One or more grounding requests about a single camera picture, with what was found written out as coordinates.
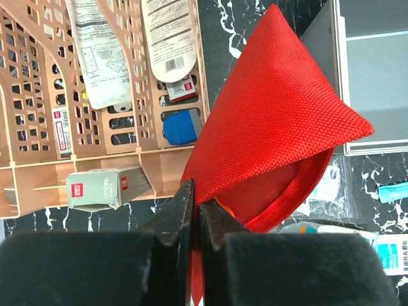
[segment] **plastic desk organizer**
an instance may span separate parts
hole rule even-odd
[[[170,106],[159,104],[167,92],[159,90],[150,72],[140,2],[96,2],[118,37],[129,68],[133,108],[128,112],[88,106],[64,0],[0,4],[1,219],[66,206],[65,180],[74,171],[140,164],[152,190],[136,200],[173,196],[180,186],[193,145],[176,147],[167,142],[162,113],[195,108],[202,123],[209,113],[197,2],[192,0],[190,9],[198,52],[191,73],[198,80],[198,100]],[[76,85],[70,82],[73,76]],[[60,157],[52,127],[51,110],[61,106],[68,108],[69,158]],[[112,120],[123,117],[133,119],[132,125],[114,129]],[[113,142],[119,134],[132,140]],[[14,205],[4,188],[15,191]]]

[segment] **black marble surface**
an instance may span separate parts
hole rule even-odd
[[[199,1],[208,93],[214,104],[254,27],[273,3],[278,4],[301,36],[325,0],[215,0]],[[380,234],[408,233],[408,200],[381,204],[375,190],[382,184],[408,180],[408,153],[347,157],[342,181],[355,208],[344,217],[338,210],[323,217],[334,222],[365,224]],[[144,223],[168,200],[134,201],[117,211],[87,213],[68,208],[46,209],[4,222],[6,236],[19,231],[129,231]],[[301,219],[289,218],[283,225]],[[408,277],[390,277],[401,305],[408,305]]]

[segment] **package barcode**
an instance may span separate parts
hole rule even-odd
[[[182,56],[180,56],[180,57],[178,57],[176,59],[171,59],[169,61],[166,61],[165,66],[166,66],[166,72],[176,70],[176,69],[179,69],[179,68],[183,68],[184,67],[184,58]]]
[[[62,119],[64,121],[64,128],[68,127],[68,113],[66,110],[63,110],[62,112]]]
[[[172,83],[171,89],[173,90],[174,94],[181,94],[183,92],[183,87],[181,82]]]
[[[67,150],[70,150],[71,149],[71,140],[69,138],[69,133],[64,132],[64,137],[65,137],[66,148],[67,148]]]

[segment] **white product package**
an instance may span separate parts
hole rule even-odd
[[[66,0],[89,103],[131,108],[128,67],[122,47],[95,0]]]
[[[164,83],[181,80],[197,60],[188,0],[142,0],[142,13],[154,76]]]
[[[342,154],[334,154],[324,175],[293,217],[313,219],[353,218],[356,207],[348,185],[349,165]]]
[[[379,235],[377,253],[386,275],[408,274],[408,234]]]

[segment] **red fabric pouch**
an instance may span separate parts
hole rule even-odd
[[[272,5],[225,83],[182,182],[194,179],[196,213],[216,198],[250,230],[265,232],[312,192],[337,145],[373,132]]]

